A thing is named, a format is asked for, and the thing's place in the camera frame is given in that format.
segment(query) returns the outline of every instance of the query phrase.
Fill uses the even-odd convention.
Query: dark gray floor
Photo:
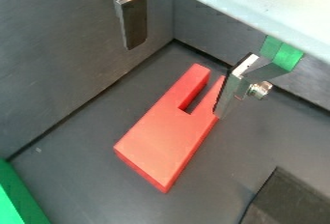
[[[330,116],[278,91],[215,125],[167,195],[115,157],[114,144],[194,63],[225,73],[172,43],[15,159],[53,223],[238,223],[277,165],[330,196]]]

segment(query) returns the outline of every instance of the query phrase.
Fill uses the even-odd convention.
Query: metal bracket
[[[147,39],[147,0],[114,0],[114,3],[124,45],[131,50]]]
[[[214,114],[225,119],[246,97],[263,99],[273,88],[273,84],[266,80],[286,73],[289,71],[267,58],[247,54],[229,71],[214,106]]]

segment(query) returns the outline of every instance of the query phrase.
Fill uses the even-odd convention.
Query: green gripper part
[[[305,53],[277,38],[266,36],[261,54],[273,60],[273,63],[287,72],[293,71]]]

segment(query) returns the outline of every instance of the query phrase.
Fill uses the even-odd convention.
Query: white panel
[[[330,0],[199,0],[330,63]]]

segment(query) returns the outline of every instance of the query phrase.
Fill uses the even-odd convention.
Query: red block
[[[114,147],[118,157],[163,193],[218,121],[212,106],[225,77],[218,79],[192,113],[183,111],[208,76],[210,70],[194,64]]]

